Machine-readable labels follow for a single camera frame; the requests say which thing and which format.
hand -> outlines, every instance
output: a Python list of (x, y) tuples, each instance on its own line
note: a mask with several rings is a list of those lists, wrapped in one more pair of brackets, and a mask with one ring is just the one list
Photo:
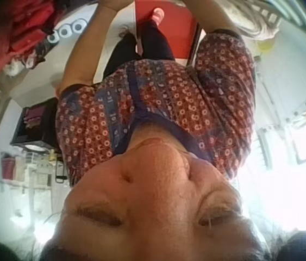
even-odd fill
[(134, 0), (99, 0), (99, 4), (103, 7), (107, 7), (116, 12), (124, 9), (128, 5), (132, 4)]

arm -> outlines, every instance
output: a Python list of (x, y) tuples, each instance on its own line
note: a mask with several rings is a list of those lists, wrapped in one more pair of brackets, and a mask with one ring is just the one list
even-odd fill
[(228, 29), (239, 34), (236, 26), (215, 0), (183, 0), (206, 33)]
[(133, 0), (100, 0), (87, 28), (77, 41), (57, 87), (59, 96), (73, 84), (92, 85), (108, 29), (118, 11)]

closed eye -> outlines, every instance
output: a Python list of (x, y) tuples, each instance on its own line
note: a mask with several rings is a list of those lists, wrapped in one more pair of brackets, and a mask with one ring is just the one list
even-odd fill
[(212, 227), (230, 222), (239, 217), (236, 210), (212, 208), (199, 219), (198, 224), (202, 227)]
[(120, 227), (123, 223), (113, 213), (98, 209), (96, 206), (79, 207), (76, 211), (76, 214), (78, 216), (82, 216), (86, 219), (94, 221), (100, 225), (109, 227)]

red shoe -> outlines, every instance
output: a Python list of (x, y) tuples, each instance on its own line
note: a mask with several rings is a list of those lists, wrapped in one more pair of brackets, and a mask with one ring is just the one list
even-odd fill
[(161, 8), (155, 8), (151, 17), (151, 20), (153, 20), (155, 23), (157, 23), (157, 26), (161, 24), (165, 17), (165, 12)]

foot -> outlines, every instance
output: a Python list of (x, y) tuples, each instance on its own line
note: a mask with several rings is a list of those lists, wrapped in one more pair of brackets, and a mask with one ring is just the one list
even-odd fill
[(151, 20), (153, 20), (155, 23), (157, 23), (157, 26), (161, 24), (165, 17), (165, 12), (161, 8), (155, 8), (151, 17)]
[(124, 25), (119, 29), (119, 37), (123, 39), (125, 35), (130, 34), (130, 28), (128, 25)]

